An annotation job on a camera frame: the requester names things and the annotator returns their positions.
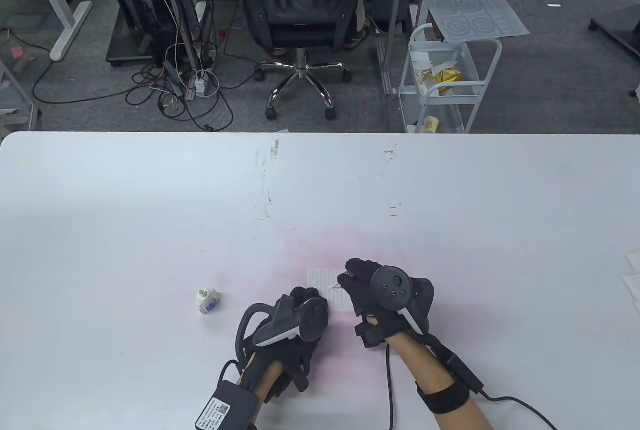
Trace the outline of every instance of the chair caster wheel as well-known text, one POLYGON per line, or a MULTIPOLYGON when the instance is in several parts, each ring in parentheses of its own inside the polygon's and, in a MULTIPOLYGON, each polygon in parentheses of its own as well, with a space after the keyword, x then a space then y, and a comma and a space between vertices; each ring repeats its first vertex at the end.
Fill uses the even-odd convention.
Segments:
POLYGON ((327 110, 324 111, 324 117, 325 119, 329 120, 329 122, 331 122, 332 120, 336 119, 336 109, 331 107, 331 108, 327 108, 327 110))

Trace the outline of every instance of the qr code label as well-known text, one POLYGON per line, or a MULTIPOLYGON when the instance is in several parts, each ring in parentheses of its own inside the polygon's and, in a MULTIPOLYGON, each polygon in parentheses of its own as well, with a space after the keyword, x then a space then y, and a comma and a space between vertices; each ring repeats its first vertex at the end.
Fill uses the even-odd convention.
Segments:
POLYGON ((211 398, 201 416, 199 416, 198 421, 196 421, 196 428, 198 430, 218 430, 229 410, 231 410, 231 405, 217 398, 211 398))

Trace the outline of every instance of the chair base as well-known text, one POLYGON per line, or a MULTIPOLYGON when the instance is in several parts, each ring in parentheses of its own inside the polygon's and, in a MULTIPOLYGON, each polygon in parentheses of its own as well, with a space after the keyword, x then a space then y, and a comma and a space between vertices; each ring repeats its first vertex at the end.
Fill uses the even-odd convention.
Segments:
POLYGON ((275 101, 280 96, 281 92, 288 87, 288 85, 293 82, 296 78, 306 79, 307 82, 311 84, 311 87, 315 88, 315 91, 320 94, 322 97, 322 101, 324 102, 324 106, 326 110, 324 112, 324 117, 327 120, 336 119, 336 108, 334 107, 334 102, 331 99, 331 94, 329 90, 320 83, 320 81, 313 76, 312 71, 325 70, 325 69, 339 69, 342 71, 342 81, 345 83, 350 83, 353 79, 352 72, 347 68, 343 62, 331 62, 331 63, 320 63, 315 65, 310 65, 307 63, 307 49, 306 48, 297 48, 295 49, 295 63, 283 63, 283 62, 267 62, 264 61, 256 67, 255 71, 255 79, 258 81, 262 81, 265 79, 265 71, 292 71, 292 73, 285 78, 277 87, 271 90, 269 94, 269 98, 267 99, 267 109, 265 112, 265 116, 268 120, 275 120, 278 117, 276 110, 274 108, 275 101))

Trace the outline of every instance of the black glove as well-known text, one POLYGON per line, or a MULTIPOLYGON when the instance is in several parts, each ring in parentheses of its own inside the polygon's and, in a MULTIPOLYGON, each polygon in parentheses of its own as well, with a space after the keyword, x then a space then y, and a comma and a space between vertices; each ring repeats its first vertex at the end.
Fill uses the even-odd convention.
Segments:
MULTIPOLYGON (((302 288, 301 286, 294 288, 290 295, 294 298, 296 307, 311 298, 322 298, 316 288, 302 288)), ((271 320, 270 316, 265 318, 258 325, 258 328, 267 325, 271 320)), ((242 374, 240 386, 253 390, 263 379, 271 364, 279 362, 282 364, 284 372, 271 387, 265 403, 274 397, 278 398, 291 382, 295 384, 298 391, 304 392, 309 387, 307 376, 311 370, 311 357, 318 347, 320 338, 315 341, 303 341, 299 336, 296 336, 291 340, 278 341, 268 347, 254 345, 253 335, 245 338, 242 347, 245 349, 247 358, 251 359, 254 354, 255 357, 242 374)))
POLYGON ((351 297, 356 315, 362 316, 356 334, 362 337, 367 348, 377 347, 386 338, 411 328, 404 316, 382 308, 371 292, 371 277, 381 267, 375 261, 352 258, 344 266, 347 272, 338 275, 338 283, 351 297), (367 317, 374 317, 377 326, 368 323, 367 317))

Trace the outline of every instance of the shoe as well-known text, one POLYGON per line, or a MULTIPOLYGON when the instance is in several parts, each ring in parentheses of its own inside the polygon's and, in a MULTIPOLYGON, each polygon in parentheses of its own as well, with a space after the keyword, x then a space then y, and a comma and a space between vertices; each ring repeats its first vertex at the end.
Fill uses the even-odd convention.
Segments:
POLYGON ((359 35, 352 40, 345 41, 342 44, 342 48, 347 51, 355 50, 356 48, 361 46, 362 42, 368 39, 370 35, 371 35, 371 22, 367 18, 364 22, 364 26, 362 27, 362 30, 360 31, 359 35))
POLYGON ((283 58, 287 56, 286 48, 274 48, 273 53, 269 53, 271 58, 283 58))

